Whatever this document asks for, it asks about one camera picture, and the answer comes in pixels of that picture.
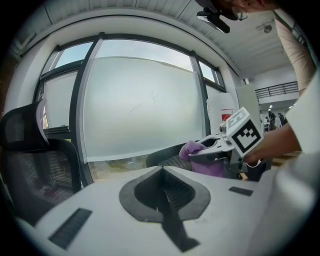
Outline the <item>purple cloth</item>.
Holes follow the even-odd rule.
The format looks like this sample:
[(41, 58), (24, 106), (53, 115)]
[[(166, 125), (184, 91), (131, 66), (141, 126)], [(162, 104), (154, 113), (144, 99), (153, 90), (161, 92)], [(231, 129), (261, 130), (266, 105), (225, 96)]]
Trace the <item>purple cloth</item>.
[(202, 143), (190, 140), (182, 146), (179, 152), (179, 158), (181, 160), (191, 162), (192, 171), (199, 174), (204, 174), (213, 177), (222, 178), (224, 175), (224, 165), (221, 161), (215, 161), (214, 163), (203, 163), (191, 160), (189, 154), (197, 153), (206, 149), (207, 147)]

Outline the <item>black window frame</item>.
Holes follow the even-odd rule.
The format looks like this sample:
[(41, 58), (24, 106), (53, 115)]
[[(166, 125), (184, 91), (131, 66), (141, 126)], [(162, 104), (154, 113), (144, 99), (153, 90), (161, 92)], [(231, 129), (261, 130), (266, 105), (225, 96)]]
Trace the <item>black window frame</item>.
[[(69, 108), (69, 132), (70, 132), (70, 139), (79, 156), (80, 162), (80, 179), (82, 184), (86, 187), (94, 182), (92, 174), (89, 169), (89, 165), (85, 163), (84, 160), (84, 153), (83, 147), (81, 146), (81, 119), (82, 119), (82, 111), (83, 111), (83, 103), (84, 103), (84, 96), (85, 96), (85, 88), (86, 88), (86, 80), (88, 79), (89, 72), (91, 69), (91, 65), (94, 60), (94, 54), (96, 54), (99, 50), (99, 47), (102, 44), (103, 40), (113, 40), (113, 39), (121, 39), (121, 40), (133, 40), (133, 41), (142, 41), (147, 43), (153, 43), (156, 45), (161, 45), (163, 47), (167, 47), (179, 52), (182, 52), (190, 57), (192, 67), (195, 68), (195, 73), (197, 75), (199, 81), (199, 88), (202, 96), (203, 104), (206, 103), (206, 99), (208, 98), (208, 93), (206, 86), (211, 86), (212, 88), (218, 90), (219, 92), (226, 92), (224, 87), (221, 87), (217, 83), (205, 78), (203, 76), (200, 62), (208, 65), (211, 69), (217, 72), (218, 78), (222, 85), (224, 85), (224, 80), (222, 78), (221, 70), (218, 67), (213, 66), (207, 60), (202, 58), (198, 55), (194, 50), (188, 50), (182, 46), (179, 46), (175, 43), (168, 42), (166, 40), (158, 39), (151, 36), (146, 35), (138, 35), (138, 34), (129, 34), (129, 33), (111, 33), (105, 34), (104, 32), (100, 32), (96, 35), (86, 36), (80, 39), (72, 40), (70, 42), (57, 45), (52, 53), (50, 54), (49, 58), (47, 59), (45, 66), (42, 69), (41, 75), (38, 79), (33, 99), (32, 101), (35, 102), (42, 86), (43, 82), (46, 79), (53, 79), (59, 74), (67, 74), (69, 72), (78, 70), (78, 73), (75, 78), (74, 86), (72, 89), (71, 99), (70, 99), (70, 108)], [(92, 43), (90, 48), (88, 49), (84, 59), (73, 61), (71, 63), (65, 64), (61, 67), (55, 68), (53, 70), (47, 70), (47, 66), (49, 64), (53, 64), (55, 59), (62, 55), (62, 51), (71, 48), (77, 45), (82, 45), (85, 43)]]

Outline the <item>white partition panel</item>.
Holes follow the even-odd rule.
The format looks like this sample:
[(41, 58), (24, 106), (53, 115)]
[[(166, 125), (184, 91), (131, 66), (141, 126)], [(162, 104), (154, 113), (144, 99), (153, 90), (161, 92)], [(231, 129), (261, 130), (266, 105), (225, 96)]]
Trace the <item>white partition panel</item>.
[(236, 88), (239, 107), (244, 107), (257, 125), (259, 132), (261, 129), (260, 108), (258, 98), (253, 84), (245, 84)]

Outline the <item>black railing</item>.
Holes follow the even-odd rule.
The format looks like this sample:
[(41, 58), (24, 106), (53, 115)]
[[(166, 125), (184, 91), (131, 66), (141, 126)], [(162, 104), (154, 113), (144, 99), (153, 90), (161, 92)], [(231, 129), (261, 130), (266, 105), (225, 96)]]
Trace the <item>black railing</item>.
[(256, 89), (255, 93), (258, 99), (286, 95), (291, 93), (298, 93), (298, 83), (297, 81), (281, 83), (273, 86), (268, 86), (265, 88)]

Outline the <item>person's right forearm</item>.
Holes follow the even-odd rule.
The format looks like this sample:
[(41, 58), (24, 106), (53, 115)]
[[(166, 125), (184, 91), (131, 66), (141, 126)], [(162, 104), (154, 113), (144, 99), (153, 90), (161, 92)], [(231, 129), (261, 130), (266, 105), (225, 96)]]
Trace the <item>person's right forearm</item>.
[(301, 151), (301, 146), (290, 124), (287, 123), (279, 129), (267, 132), (263, 140), (245, 156), (244, 161), (251, 164), (296, 151)]

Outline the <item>person's beige shirt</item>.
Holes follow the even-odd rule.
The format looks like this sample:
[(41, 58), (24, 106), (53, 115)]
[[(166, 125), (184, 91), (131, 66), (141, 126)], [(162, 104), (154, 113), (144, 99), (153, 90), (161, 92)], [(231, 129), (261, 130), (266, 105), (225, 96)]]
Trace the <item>person's beige shirt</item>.
[(320, 58), (298, 23), (276, 9), (278, 37), (294, 69), (299, 99), (287, 112), (288, 122), (304, 153), (320, 152)]

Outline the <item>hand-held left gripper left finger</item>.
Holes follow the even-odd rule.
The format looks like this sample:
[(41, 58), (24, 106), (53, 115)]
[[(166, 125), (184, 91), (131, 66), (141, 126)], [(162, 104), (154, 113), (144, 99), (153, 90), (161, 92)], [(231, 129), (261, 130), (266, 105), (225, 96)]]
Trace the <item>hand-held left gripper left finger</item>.
[[(21, 218), (18, 226), (46, 256), (181, 256), (161, 224), (138, 221), (122, 207), (121, 188), (152, 171), (145, 168), (93, 183), (52, 208), (35, 227)], [(50, 236), (78, 209), (91, 212), (67, 249)]]

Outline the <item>clear plastic bags red print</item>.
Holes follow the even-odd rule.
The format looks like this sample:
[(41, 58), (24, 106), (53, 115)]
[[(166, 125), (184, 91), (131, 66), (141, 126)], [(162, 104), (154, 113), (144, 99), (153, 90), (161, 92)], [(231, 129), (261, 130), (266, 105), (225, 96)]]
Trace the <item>clear plastic bags red print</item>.
[(210, 96), (207, 101), (207, 113), (212, 135), (220, 132), (220, 125), (225, 124), (235, 110), (235, 103), (230, 93), (221, 92)]

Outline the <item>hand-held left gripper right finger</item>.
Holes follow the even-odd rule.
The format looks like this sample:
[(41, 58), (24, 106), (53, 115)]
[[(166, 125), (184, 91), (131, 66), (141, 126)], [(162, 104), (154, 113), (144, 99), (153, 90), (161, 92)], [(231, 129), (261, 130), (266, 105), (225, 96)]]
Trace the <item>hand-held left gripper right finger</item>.
[(274, 170), (258, 182), (213, 177), (173, 166), (159, 170), (160, 256), (250, 256)]

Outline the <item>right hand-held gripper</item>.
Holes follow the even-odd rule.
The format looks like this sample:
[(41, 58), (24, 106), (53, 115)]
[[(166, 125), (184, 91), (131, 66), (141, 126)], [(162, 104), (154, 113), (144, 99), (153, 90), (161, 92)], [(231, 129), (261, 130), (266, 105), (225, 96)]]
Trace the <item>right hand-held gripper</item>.
[(213, 145), (190, 153), (193, 162), (223, 161), (231, 152), (228, 171), (230, 173), (244, 173), (247, 164), (245, 156), (252, 151), (263, 139), (263, 134), (253, 122), (245, 107), (240, 108), (219, 126), (220, 133), (211, 134), (198, 141), (202, 145)]

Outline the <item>black office chair with headrest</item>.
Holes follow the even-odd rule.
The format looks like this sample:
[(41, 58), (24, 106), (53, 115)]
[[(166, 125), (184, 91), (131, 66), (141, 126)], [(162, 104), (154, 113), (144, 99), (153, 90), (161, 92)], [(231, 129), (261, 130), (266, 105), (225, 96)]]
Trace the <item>black office chair with headrest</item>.
[(41, 126), (45, 99), (15, 108), (0, 120), (0, 147), (8, 192), (17, 215), (35, 226), (82, 188), (74, 145), (47, 138)]

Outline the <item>frosted window film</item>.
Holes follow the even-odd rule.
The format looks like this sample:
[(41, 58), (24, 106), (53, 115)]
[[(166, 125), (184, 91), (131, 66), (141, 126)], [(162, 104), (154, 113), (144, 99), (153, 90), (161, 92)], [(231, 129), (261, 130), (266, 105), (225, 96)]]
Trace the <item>frosted window film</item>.
[(93, 61), (83, 103), (88, 162), (147, 155), (204, 136), (195, 72), (140, 58)]

